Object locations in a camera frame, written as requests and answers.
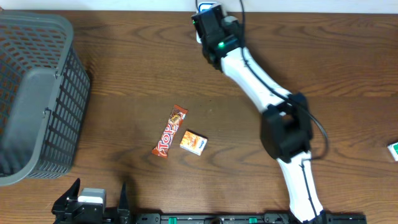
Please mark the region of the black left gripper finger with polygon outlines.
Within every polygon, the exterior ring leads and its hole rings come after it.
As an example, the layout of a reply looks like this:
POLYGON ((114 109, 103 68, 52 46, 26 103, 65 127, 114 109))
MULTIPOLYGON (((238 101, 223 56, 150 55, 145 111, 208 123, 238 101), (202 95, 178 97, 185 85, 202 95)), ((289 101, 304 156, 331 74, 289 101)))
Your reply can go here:
POLYGON ((126 183, 123 183, 122 189, 121 189, 121 194, 119 198, 119 205, 118 205, 118 211, 119 212, 128 212, 129 211, 129 203, 128 203, 128 198, 127 198, 127 192, 126 192, 126 183))
POLYGON ((60 197, 58 198, 53 207, 66 207, 68 201, 72 198, 77 198, 80 189, 80 178, 72 184, 72 186, 60 197))

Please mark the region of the orange snack box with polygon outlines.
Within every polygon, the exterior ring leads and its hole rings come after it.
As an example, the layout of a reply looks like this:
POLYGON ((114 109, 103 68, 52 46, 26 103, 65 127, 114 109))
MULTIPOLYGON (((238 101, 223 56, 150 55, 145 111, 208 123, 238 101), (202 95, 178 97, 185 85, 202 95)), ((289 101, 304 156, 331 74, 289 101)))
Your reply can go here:
POLYGON ((183 138, 180 142, 180 147, 186 151, 192 152, 200 156, 208 142, 208 139, 195 134, 191 131, 185 131, 183 138))

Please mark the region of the orange chocolate bar wrapper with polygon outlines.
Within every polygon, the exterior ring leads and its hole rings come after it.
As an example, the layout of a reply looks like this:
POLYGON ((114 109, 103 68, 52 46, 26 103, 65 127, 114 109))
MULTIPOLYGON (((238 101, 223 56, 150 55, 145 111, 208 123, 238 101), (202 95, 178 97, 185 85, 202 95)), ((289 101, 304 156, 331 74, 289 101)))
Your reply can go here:
POLYGON ((153 148, 152 153, 156 156, 167 158, 169 149, 172 145, 174 137, 181 126, 188 110, 180 107, 179 105, 174 105, 169 119, 167 121, 164 132, 162 133, 160 140, 158 141, 155 148, 153 148))

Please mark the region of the white green box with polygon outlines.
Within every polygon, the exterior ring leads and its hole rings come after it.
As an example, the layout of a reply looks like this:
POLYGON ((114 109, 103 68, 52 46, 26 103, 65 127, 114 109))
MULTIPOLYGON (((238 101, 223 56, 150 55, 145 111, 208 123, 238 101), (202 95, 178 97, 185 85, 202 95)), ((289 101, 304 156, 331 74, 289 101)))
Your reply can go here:
POLYGON ((389 152, 391 153, 392 157, 394 160, 397 162, 398 161, 398 142, 389 144, 387 146, 389 152))

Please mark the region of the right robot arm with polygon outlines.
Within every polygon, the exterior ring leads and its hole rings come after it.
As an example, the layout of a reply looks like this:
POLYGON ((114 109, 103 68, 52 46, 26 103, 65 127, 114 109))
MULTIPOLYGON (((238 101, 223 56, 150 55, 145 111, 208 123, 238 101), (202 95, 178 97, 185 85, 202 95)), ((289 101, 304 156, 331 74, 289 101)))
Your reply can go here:
POLYGON ((275 82, 252 58, 244 23, 218 2, 200 2, 192 22, 208 63, 232 79, 261 114, 260 139, 285 179, 291 214, 300 223, 320 223, 323 207, 312 176, 310 141, 316 119, 306 97, 275 82))

